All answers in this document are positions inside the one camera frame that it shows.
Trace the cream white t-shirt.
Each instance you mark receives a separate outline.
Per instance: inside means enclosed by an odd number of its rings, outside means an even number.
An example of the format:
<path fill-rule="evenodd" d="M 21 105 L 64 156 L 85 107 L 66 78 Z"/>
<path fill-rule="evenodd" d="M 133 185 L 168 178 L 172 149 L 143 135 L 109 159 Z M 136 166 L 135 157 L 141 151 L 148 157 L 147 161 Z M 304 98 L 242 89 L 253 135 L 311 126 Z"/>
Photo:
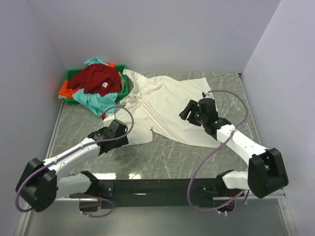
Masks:
<path fill-rule="evenodd" d="M 219 145 L 202 127 L 179 117 L 190 100 L 198 101 L 202 92 L 210 90 L 206 78 L 185 81 L 169 76 L 147 78 L 128 69 L 124 75 L 133 83 L 133 89 L 120 101 L 124 109 L 116 111 L 115 118 L 131 129 L 127 136 L 129 145 L 152 142 L 153 133 L 190 146 Z"/>

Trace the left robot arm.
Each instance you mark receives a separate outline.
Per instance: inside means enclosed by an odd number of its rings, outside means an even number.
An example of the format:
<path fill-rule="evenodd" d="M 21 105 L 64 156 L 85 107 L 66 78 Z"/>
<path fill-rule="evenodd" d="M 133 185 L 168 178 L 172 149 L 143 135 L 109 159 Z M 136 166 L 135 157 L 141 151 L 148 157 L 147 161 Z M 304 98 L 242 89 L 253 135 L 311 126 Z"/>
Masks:
<path fill-rule="evenodd" d="M 99 196 L 99 180 L 90 172 L 70 176 L 76 165 L 110 150 L 128 144 L 128 127 L 119 120 L 111 121 L 90 133 L 83 141 L 65 152 L 40 161 L 29 161 L 16 186 L 15 206 L 20 212 L 27 212 L 19 206 L 22 198 L 30 205 L 30 210 L 41 212 L 54 200 L 72 194 L 84 194 L 86 197 Z"/>

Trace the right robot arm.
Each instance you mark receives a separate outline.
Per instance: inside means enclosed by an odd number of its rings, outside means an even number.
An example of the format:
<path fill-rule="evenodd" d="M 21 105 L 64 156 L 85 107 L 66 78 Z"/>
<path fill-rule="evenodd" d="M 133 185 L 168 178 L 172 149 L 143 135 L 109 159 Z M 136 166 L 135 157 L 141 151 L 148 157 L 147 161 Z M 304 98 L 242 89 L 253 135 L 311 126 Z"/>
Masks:
<path fill-rule="evenodd" d="M 247 171 L 231 170 L 217 176 L 216 191 L 221 196 L 240 189 L 249 190 L 262 199 L 289 184 L 281 152 L 259 145 L 230 121 L 219 117 L 213 99 L 190 100 L 179 116 L 193 125 L 202 126 L 215 140 L 226 143 L 248 165 Z"/>

